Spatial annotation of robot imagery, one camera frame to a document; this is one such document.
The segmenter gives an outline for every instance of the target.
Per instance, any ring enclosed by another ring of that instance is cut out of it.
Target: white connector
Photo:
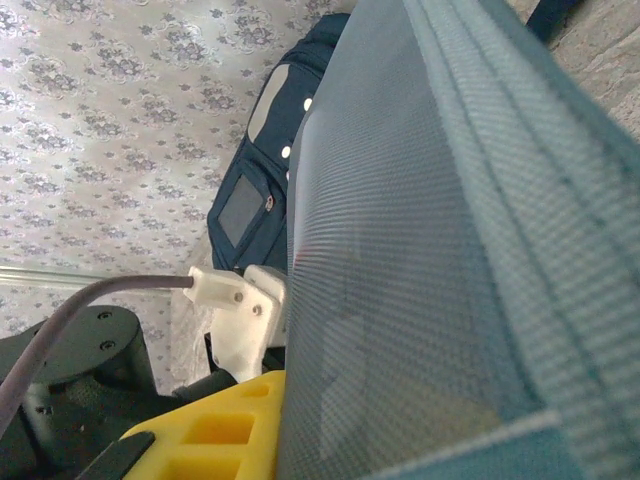
[[[210,327],[216,364],[238,382],[261,375],[267,348],[286,342],[284,276],[256,265],[245,270],[244,278],[198,267],[191,267],[189,275],[194,283],[184,294],[196,304],[218,309]]]

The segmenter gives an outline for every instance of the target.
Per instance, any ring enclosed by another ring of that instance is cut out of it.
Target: floral wallpaper
[[[0,0],[0,266],[184,272],[265,76],[353,4]],[[69,293],[2,286],[0,335]],[[113,299],[135,301],[164,386],[167,298]]]

